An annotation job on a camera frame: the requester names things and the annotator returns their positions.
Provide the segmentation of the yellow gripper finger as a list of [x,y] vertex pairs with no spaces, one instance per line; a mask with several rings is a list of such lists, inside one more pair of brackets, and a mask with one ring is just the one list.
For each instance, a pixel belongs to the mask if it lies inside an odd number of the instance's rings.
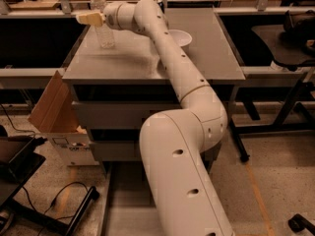
[[76,16],[79,24],[101,27],[104,25],[104,18],[100,12],[89,12]]

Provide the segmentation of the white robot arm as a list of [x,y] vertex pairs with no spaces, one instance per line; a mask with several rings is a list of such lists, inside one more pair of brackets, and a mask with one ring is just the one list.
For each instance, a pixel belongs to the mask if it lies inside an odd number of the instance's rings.
[[150,38],[180,107],[149,117],[140,153],[165,236],[235,236],[201,153],[218,145],[227,127],[223,104],[170,35],[154,0],[114,2],[102,12],[76,17],[83,25],[108,25]]

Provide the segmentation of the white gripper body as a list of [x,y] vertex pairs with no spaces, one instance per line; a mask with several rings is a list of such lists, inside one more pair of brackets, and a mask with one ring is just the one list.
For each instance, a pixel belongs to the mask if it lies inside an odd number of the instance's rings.
[[107,4],[103,10],[106,24],[114,30],[122,30],[122,26],[119,23],[119,16],[118,16],[118,13],[121,7],[122,7],[122,3],[113,2],[113,3]]

